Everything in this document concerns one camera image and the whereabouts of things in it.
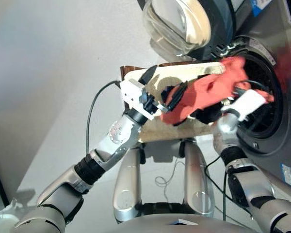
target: washing machine door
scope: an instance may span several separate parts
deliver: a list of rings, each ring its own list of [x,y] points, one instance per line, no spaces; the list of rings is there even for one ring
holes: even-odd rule
[[[189,55],[209,60],[229,44],[236,30],[236,14],[244,0],[140,0],[151,45],[163,58]]]

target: black cable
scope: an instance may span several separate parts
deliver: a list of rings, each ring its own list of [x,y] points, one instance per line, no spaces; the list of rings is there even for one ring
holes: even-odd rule
[[[97,94],[95,95],[94,99],[93,99],[93,102],[91,104],[91,107],[89,109],[89,112],[88,112],[88,117],[87,117],[87,124],[86,124],[86,154],[88,154],[88,150],[89,150],[89,125],[90,125],[90,121],[91,121],[91,116],[92,116],[92,111],[93,111],[93,108],[94,108],[94,105],[96,103],[96,100],[98,98],[98,96],[102,93],[102,91],[104,89],[106,89],[108,86],[112,85],[112,84],[115,84],[116,86],[119,87],[119,84],[120,84],[120,81],[118,80],[114,80],[114,81],[111,81],[109,83],[107,83],[106,85],[104,85],[98,92]]]
[[[261,88],[262,91],[265,91],[268,93],[268,89],[266,88],[266,86],[264,86],[263,84],[257,82],[257,81],[254,81],[254,80],[242,80],[242,81],[239,81],[237,83],[250,83],[250,84],[255,84],[257,86],[259,86]]]
[[[226,221],[226,179],[227,179],[227,173],[224,171],[224,183],[223,183],[223,221]]]
[[[212,164],[214,164],[215,162],[217,162],[218,160],[219,160],[219,158],[221,158],[220,156],[218,156],[218,158],[216,158],[215,160],[213,160],[210,164],[208,164],[207,166],[205,166],[205,168],[204,168],[204,172],[205,172],[205,175],[207,176],[207,178],[214,184],[214,186],[224,195],[224,193],[223,193],[223,190],[217,185],[217,183],[207,174],[207,169],[208,169],[208,167],[210,166],[210,165],[212,165]],[[235,205],[237,205],[234,201],[233,201],[233,199],[231,198],[231,197],[229,197],[228,195],[225,195],[225,197],[227,198],[227,199],[229,199],[232,203],[234,203]],[[251,213],[248,211],[248,210],[246,210],[245,208],[242,208],[243,210],[245,210],[248,214],[250,214],[250,216],[251,216]]]

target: laundry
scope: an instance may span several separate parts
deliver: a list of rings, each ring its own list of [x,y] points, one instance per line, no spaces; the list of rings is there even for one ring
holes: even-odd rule
[[[226,71],[223,74],[211,74],[190,83],[182,99],[173,111],[161,115],[166,124],[177,124],[184,121],[196,109],[212,106],[228,97],[234,97],[235,87],[248,90],[251,88],[245,70],[245,59],[242,57],[229,57],[222,59]],[[168,104],[178,87],[173,88],[166,100]],[[262,90],[255,90],[265,98],[265,103],[273,102],[274,97]]]

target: white floor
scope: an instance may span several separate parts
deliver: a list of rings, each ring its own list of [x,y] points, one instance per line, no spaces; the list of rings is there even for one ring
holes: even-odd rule
[[[199,137],[198,144],[204,153],[206,162],[209,163],[217,157],[213,147],[212,141],[209,136]],[[161,144],[163,150],[160,150],[158,145]],[[160,142],[155,144],[148,144],[146,146],[146,156],[149,157],[150,153],[157,156],[176,156],[178,153],[178,142]],[[142,171],[142,199],[145,202],[159,202],[166,201],[163,196],[163,188],[155,185],[155,177],[163,176],[169,178],[171,176],[175,158],[171,163],[154,163],[153,157],[147,158],[146,164],[141,166]],[[114,167],[110,172],[106,173],[93,187],[91,192],[85,196],[85,202],[76,215],[75,219],[67,226],[67,233],[75,232],[104,232],[116,227],[116,222],[113,217],[112,197],[113,188],[116,180],[119,165]],[[222,186],[223,184],[224,166],[222,161],[218,161],[210,167],[210,175],[213,179]],[[183,177],[184,165],[178,164],[175,175],[167,187],[167,196],[170,202],[182,202],[183,199]],[[222,209],[222,194],[214,187],[216,206]],[[238,222],[260,232],[258,225],[253,221],[250,216],[242,209],[226,201],[227,214],[237,220]],[[217,209],[214,214],[215,218],[222,219],[222,213]],[[231,218],[227,221],[236,223]]]

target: washing machine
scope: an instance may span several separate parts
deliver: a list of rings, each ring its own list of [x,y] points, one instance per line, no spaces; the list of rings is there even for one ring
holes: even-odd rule
[[[248,157],[291,185],[291,0],[272,0],[226,53],[245,57],[249,79],[275,97],[240,124],[239,139]]]
[[[192,0],[174,0],[174,2],[187,4]],[[183,35],[182,44],[172,33],[164,32],[167,27],[170,27],[166,23],[167,15],[164,11],[157,10],[154,13],[156,16],[159,15],[157,20],[165,21],[166,25],[159,28],[153,25],[155,18],[151,19],[144,15],[145,27],[152,40],[158,41],[161,49],[165,49],[175,57],[189,56],[198,60],[213,60],[229,56],[246,58],[244,69],[249,79],[267,87],[274,95],[275,101],[262,106],[239,125],[239,140],[248,157],[257,165],[291,185],[291,0],[238,2],[207,0],[208,4],[203,0],[198,2],[205,10],[200,13],[201,20],[197,20],[200,23],[199,30],[204,31],[199,32],[200,40],[195,40],[194,45],[186,44],[190,41],[190,37],[187,36],[190,30],[188,23],[182,31],[179,30],[181,29],[179,25],[172,28],[174,34]],[[177,21],[188,22],[192,15],[183,14],[184,9],[183,6],[180,8],[172,6],[166,10],[180,12]],[[206,23],[204,14],[209,20]]]

